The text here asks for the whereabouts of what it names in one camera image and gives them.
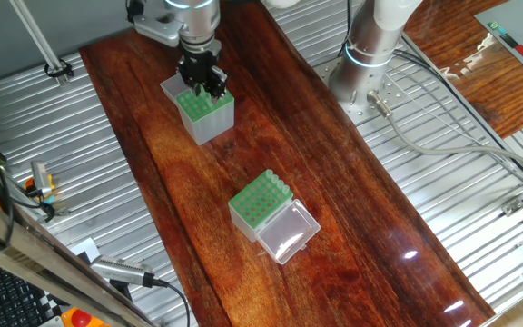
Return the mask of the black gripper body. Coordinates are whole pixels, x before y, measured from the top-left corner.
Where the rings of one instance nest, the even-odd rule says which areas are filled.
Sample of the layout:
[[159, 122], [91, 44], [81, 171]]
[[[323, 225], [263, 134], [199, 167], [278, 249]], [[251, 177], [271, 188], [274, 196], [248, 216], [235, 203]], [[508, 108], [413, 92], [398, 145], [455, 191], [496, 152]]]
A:
[[201, 53], [190, 52], [182, 45], [179, 46], [182, 58], [177, 65], [177, 70], [187, 86], [190, 77], [202, 79], [204, 86], [209, 86], [211, 67], [217, 65], [219, 54], [214, 54], [211, 50]]

